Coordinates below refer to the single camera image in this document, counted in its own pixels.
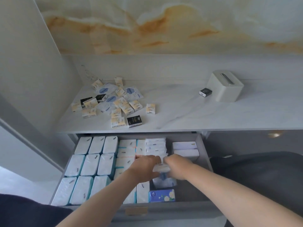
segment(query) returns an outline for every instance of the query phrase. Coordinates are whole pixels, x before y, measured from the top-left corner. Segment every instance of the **white marble countertop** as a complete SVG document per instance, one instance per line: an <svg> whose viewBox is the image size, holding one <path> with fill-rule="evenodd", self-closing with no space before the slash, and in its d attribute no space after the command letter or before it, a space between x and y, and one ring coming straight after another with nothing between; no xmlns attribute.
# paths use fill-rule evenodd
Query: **white marble countertop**
<svg viewBox="0 0 303 227"><path fill-rule="evenodd" d="M111 128L111 116L97 110L97 116L83 119L69 107L57 124L57 133L180 132L213 130L303 129L303 81L243 80L245 86L235 103L204 98L199 90L206 82L186 84L127 81L136 86L144 99L140 115L143 124L132 128ZM84 86L74 100L95 97L91 86ZM146 114L146 103L156 104L156 114Z"/></svg>

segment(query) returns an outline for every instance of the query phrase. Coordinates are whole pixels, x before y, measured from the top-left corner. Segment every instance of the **shelf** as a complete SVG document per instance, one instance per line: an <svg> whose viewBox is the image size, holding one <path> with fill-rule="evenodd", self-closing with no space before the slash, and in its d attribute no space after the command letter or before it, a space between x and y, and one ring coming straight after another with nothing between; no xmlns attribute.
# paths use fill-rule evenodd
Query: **shelf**
<svg viewBox="0 0 303 227"><path fill-rule="evenodd" d="M202 130L303 129L303 83L300 80L243 80L244 89L235 103L204 98L199 90L207 82L169 84L127 81L143 94L140 115L143 125L111 128L111 116L97 110L97 116L83 119L69 107L57 124L57 133L145 133ZM74 100L96 96L84 86ZM156 104L156 114L146 114L146 103Z"/></svg>

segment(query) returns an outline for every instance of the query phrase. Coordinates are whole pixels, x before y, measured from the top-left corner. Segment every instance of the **human forearm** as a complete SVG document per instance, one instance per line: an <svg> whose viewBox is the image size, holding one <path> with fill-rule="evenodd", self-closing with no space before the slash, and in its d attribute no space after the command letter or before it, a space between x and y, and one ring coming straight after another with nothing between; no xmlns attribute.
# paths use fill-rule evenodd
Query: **human forearm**
<svg viewBox="0 0 303 227"><path fill-rule="evenodd" d="M235 227L303 225L303 219L285 207L198 165L191 164L184 175Z"/></svg>
<svg viewBox="0 0 303 227"><path fill-rule="evenodd" d="M93 195L57 227L107 226L125 198L138 184L132 170L126 170L107 187Z"/></svg>

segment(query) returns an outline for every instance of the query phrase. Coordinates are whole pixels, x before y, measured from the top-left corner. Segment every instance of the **blue floral tissue pack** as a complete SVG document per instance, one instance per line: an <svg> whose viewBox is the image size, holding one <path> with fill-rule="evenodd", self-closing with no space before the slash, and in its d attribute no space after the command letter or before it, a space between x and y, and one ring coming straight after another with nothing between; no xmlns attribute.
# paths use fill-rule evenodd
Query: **blue floral tissue pack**
<svg viewBox="0 0 303 227"><path fill-rule="evenodd" d="M149 192L150 202L175 202L175 191L173 189L152 190Z"/></svg>

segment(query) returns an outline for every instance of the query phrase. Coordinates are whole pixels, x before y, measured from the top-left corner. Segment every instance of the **open drawer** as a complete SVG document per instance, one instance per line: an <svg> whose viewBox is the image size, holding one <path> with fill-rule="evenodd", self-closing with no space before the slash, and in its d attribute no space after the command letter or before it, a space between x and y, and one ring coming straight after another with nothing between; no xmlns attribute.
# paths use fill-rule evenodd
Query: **open drawer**
<svg viewBox="0 0 303 227"><path fill-rule="evenodd" d="M173 142L195 141L200 154L195 164L198 164L212 171L212 167L210 165L210 161L200 134L161 133L161 134L129 134L129 135L110 134L110 135L118 136L119 140L166 137L166 148L168 150L169 155L172 152ZM66 168L62 174L61 179L64 177ZM115 217L113 218L113 221L161 220L161 219L203 218L203 217L210 218L210 217L217 217L222 215L222 213L217 209L217 207L203 193L201 193L198 189L192 186L189 182L178 180L177 186L173 187L173 189L175 190L176 202L125 204L122 205L120 209L117 211ZM65 206L65 207L75 210L79 206Z"/></svg>

